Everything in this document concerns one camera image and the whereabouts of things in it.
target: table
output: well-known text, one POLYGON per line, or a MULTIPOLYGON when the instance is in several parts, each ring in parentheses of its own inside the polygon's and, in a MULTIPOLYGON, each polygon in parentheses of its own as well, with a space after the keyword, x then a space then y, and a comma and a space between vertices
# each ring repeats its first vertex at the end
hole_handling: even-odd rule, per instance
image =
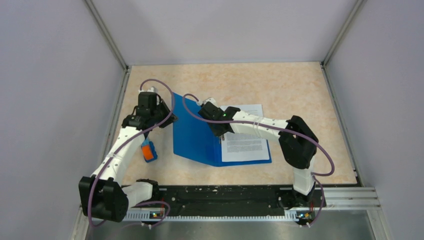
MULTIPOLYGON (((125 91, 119 124, 137 105, 138 89, 146 79, 159 79, 180 95, 216 99, 219 105, 262 104, 272 119, 302 117, 335 164, 332 176, 318 177, 323 184, 356 184, 345 142, 319 62, 225 63, 133 66, 125 91)), ((171 106, 171 97, 158 83, 160 96, 171 106)), ((149 134, 158 159, 146 163, 139 149, 127 169, 124 185, 151 179, 160 185, 271 185, 292 184, 292 167, 277 142, 269 142, 272 163, 213 167, 173 154, 172 126, 149 134)), ((330 164, 318 150, 314 171, 327 173, 330 164)))

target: blue object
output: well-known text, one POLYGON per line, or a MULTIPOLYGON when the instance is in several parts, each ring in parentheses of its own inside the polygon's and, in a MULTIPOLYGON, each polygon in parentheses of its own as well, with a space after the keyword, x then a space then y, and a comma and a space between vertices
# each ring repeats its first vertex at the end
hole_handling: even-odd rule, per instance
MULTIPOLYGON (((174 154, 215 167, 268 164, 272 162, 268 141, 266 144, 268 146, 269 159, 222 162, 220 138, 214 136, 206 122, 195 119, 186 111, 181 95, 176 93, 174 95, 175 109, 173 113, 178 117, 178 120, 172 124, 174 154)), ((200 110, 200 106, 190 99, 186 99, 185 102, 188 109, 199 116, 197 112, 200 110)))
POLYGON ((144 158, 144 161, 146 163, 150 163, 156 159, 158 159, 158 154, 155 151, 155 145, 153 145, 153 142, 150 141, 149 137, 147 137, 141 144, 141 147, 143 148, 144 146, 150 145, 150 150, 151 150, 151 154, 153 155, 153 158, 150 160, 147 160, 146 158, 144 158))

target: beige table surface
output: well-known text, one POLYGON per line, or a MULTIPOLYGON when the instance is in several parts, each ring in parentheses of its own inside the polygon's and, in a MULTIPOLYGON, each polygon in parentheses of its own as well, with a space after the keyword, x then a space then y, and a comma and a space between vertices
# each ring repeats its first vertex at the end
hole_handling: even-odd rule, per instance
MULTIPOLYGON (((200 100, 216 99, 219 105, 262 104, 271 119, 302 117, 327 150, 335 164, 329 177, 318 177, 325 184, 356 183, 351 162, 318 62, 231 63, 133 66, 126 88, 119 125, 137 105, 138 89, 146 79, 159 79, 180 95, 192 93, 200 100)), ((171 107, 170 94, 158 83, 160 96, 171 107)), ((152 179, 160 185, 267 185, 292 184, 292 167, 286 163, 277 142, 269 142, 272 163, 214 167, 173 153, 173 129, 168 126, 149 134, 158 159, 146 163, 141 149, 134 155, 123 179, 152 179)), ((327 173, 330 164, 318 150, 314 169, 327 173)))

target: purple cable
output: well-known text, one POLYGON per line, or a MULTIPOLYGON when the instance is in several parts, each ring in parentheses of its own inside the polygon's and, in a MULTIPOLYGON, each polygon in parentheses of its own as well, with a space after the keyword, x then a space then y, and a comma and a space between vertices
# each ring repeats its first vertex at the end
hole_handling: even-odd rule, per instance
POLYGON ((311 142, 312 144, 314 144, 317 148, 319 148, 322 151, 322 153, 327 157, 328 161, 330 162, 331 171, 329 173, 311 172, 312 178, 315 180, 315 182, 317 182, 319 184, 319 186, 321 187, 321 193, 322 193, 322 200, 321 200, 321 204, 319 206, 319 210, 316 213, 315 219, 309 224, 309 226, 312 226, 316 222, 318 216, 321 214, 321 210, 324 207, 324 201, 326 199, 325 196, 324 196, 323 185, 321 184, 321 182, 319 182, 317 180, 317 178, 315 176, 327 177, 327 176, 332 175, 334 173, 334 170, 335 170, 334 162, 333 162, 332 158, 330 157, 330 155, 328 154, 328 152, 318 142, 316 142, 312 138, 306 136, 305 134, 302 134, 300 132, 296 132, 296 131, 293 131, 293 130, 289 130, 289 129, 285 129, 285 128, 280 128, 280 127, 276 127, 276 126, 271 126, 271 125, 266 125, 266 124, 263 124, 263 123, 257 123, 257 122, 255 123, 253 121, 241 121, 241 120, 214 121, 214 120, 203 119, 203 118, 201 118, 199 116, 196 116, 194 113, 192 113, 192 111, 189 110, 189 108, 186 105, 186 96, 193 97, 197 102, 199 102, 199 99, 195 95, 193 95, 191 93, 187 93, 187 94, 184 94, 184 96, 182 96, 182 105, 184 106, 185 110, 191 116, 193 116, 194 118, 196 118, 196 119, 198 119, 200 121, 203 121, 203 122, 206 122, 206 123, 211 123, 211 124, 254 124, 254 125, 259 125, 261 127, 265 127, 265 128, 269 128, 269 129, 274 129, 274 130, 278 130, 278 131, 281 131, 281 132, 286 132, 286 133, 289 133, 289 134, 294 134, 296 136, 299 136, 301 138, 304 138, 304 139, 308 140, 309 142, 311 142))
MULTIPOLYGON (((151 227, 153 228, 153 227, 155 227, 155 226, 157 226, 157 225, 159 225, 159 224, 161 224, 161 222, 168 216, 168 214, 170 214, 170 210, 171 210, 171 207, 170 207, 170 205, 167 203, 167 202, 165 202, 165 201, 147 201, 147 202, 142 202, 142 203, 139 203, 139 204, 137 204, 137 205, 135 205, 134 207, 141 207, 141 206, 145 206, 145 205, 150 205, 150 204, 164 204, 164 205, 166 205, 167 206, 167 210, 166 210, 166 213, 163 215, 163 217, 158 221, 158 222, 156 222, 155 224, 153 224, 151 227)), ((116 230, 114 233, 112 233, 111 235, 109 235, 109 237, 108 238, 106 238, 106 240, 110 240, 112 237, 114 237, 114 236, 116 236, 116 234, 118 234, 120 231, 122 231, 123 229, 125 229, 125 228, 128 228, 128 227, 131 227, 131 226, 140 226, 140 223, 139 222, 134 222, 134 223, 130 223, 130 224, 127 224, 127 225, 125 225, 125 226, 123 226, 123 227, 121 227, 120 229, 118 229, 118 230, 116 230)))
MULTIPOLYGON (((155 125, 153 125, 152 127, 149 127, 149 128, 147 128, 147 129, 145 129, 145 130, 143 130, 143 131, 140 131, 139 133, 137 133, 137 134, 135 134, 134 136, 132 136, 132 137, 130 137, 130 138, 128 138, 124 143, 122 143, 114 152, 113 152, 113 154, 114 155, 116 155, 116 154, 118 154, 119 153, 119 151, 123 148, 123 147, 125 147, 125 145, 127 145, 129 142, 131 142, 133 139, 135 139, 135 138, 137 138, 138 136, 140 136, 140 135, 142 135, 142 134, 144 134, 144 133, 147 133, 147 132, 149 132, 149 131, 151 131, 151 130, 153 130, 154 128, 156 128, 156 127, 158 127, 158 126, 160 126, 160 125, 162 125, 166 120, 168 120, 170 117, 171 117, 171 115, 173 114, 173 111, 174 111, 174 108, 175 108, 175 96, 174 96, 174 93, 172 92, 172 90, 171 90, 171 88, 168 86, 168 85, 166 85, 163 81, 160 81, 160 80, 157 80, 157 79, 147 79, 147 80, 144 80, 142 83, 141 83, 141 85, 140 85, 140 90, 142 90, 143 89, 143 85, 145 84, 145 83, 147 83, 147 82, 157 82, 157 83, 160 83, 160 84, 162 84, 163 86, 165 86, 165 88, 166 89, 168 89, 168 91, 169 91, 169 93, 171 94, 171 105, 172 105, 172 107, 171 107, 171 110, 169 111, 169 113, 168 113, 168 115, 161 121, 161 122, 159 122, 158 124, 155 124, 155 125)), ((88 215, 88 223, 89 223, 89 225, 90 225, 90 227, 92 227, 92 228, 95 228, 95 227, 98 227, 98 226, 100 226, 100 225, 102 225, 102 224, 104 224, 105 222, 106 222, 106 220, 103 220, 103 221, 101 221, 99 224, 97 224, 97 225, 95 225, 94 223, 93 223, 93 220, 92 220, 92 204, 93 204, 93 195, 94 195, 94 189, 96 188, 96 185, 97 185, 97 182, 99 181, 99 179, 100 179, 100 176, 102 176, 102 174, 103 174, 103 172, 105 171, 105 169, 106 169, 106 167, 111 163, 111 161, 112 161, 112 159, 113 159, 113 157, 110 157, 107 161, 106 161, 106 163, 103 165, 103 167, 100 169, 100 171, 98 172, 98 174, 97 174, 97 176, 95 176, 95 179, 94 179, 94 182, 93 182, 93 184, 92 184, 92 186, 91 186, 91 189, 90 189, 90 194, 89 194, 89 196, 88 196, 88 209, 87 209, 87 215, 88 215)))

